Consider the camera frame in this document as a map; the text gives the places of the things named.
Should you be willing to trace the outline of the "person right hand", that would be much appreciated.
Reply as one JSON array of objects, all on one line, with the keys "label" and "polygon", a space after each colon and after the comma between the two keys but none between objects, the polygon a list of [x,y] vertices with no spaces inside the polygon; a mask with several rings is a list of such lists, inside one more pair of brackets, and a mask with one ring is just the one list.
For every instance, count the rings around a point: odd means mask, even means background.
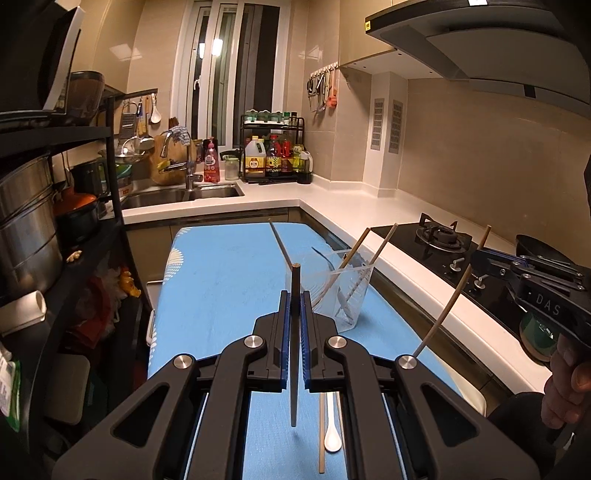
[{"label": "person right hand", "polygon": [[541,418],[551,429],[578,423],[590,406],[590,363],[580,359],[576,346],[559,336],[551,357],[551,377],[544,387]]}]

